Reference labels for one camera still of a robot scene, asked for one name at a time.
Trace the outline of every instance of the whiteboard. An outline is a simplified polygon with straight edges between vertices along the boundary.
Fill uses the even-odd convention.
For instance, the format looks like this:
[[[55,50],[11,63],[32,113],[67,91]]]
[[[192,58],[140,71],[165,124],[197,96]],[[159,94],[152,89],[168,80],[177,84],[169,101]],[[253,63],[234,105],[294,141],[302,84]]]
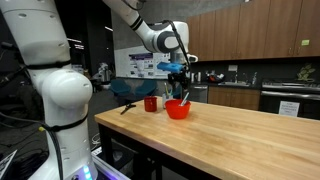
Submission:
[[[114,51],[116,77],[168,79],[168,71],[157,69],[160,62],[169,62],[170,54],[151,53],[144,46]]]

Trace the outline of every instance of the red mug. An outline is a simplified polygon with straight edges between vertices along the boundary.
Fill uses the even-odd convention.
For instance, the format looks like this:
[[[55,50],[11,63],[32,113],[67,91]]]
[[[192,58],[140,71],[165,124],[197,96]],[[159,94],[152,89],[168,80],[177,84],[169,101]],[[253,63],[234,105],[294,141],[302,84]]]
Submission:
[[[147,112],[157,111],[157,97],[147,96],[144,98],[144,109]]]

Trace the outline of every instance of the stainless steel appliance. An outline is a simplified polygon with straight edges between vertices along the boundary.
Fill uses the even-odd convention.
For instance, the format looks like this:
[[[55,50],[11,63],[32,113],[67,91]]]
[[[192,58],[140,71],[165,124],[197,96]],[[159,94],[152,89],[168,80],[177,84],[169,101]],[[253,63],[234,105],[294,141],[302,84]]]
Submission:
[[[188,100],[207,103],[208,102],[208,85],[192,84],[189,88]]]
[[[320,120],[320,82],[264,79],[259,110]]]

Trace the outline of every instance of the sink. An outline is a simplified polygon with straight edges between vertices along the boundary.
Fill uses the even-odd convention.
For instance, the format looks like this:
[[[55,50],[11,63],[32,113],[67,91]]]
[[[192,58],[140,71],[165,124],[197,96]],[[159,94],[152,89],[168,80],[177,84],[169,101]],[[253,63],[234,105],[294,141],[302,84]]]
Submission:
[[[223,83],[219,83],[219,85],[223,85],[223,86],[245,86],[245,87],[249,87],[250,84],[247,84],[245,82],[223,82]]]

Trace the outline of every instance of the upper cabinet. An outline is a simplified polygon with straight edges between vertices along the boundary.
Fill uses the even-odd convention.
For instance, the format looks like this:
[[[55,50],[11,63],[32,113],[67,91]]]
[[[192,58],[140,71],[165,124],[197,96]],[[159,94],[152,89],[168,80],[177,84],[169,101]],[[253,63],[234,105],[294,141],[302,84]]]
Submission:
[[[303,0],[294,56],[320,56],[320,0]]]
[[[302,0],[271,0],[265,58],[294,54],[301,3]]]
[[[200,35],[200,16],[192,16],[187,19],[189,26],[189,54],[198,56],[199,54],[199,35]]]
[[[212,60],[236,58],[240,5],[216,11]]]
[[[210,61],[213,57],[215,12],[200,15],[199,53],[200,61]]]
[[[270,0],[241,4],[236,59],[263,58]]]

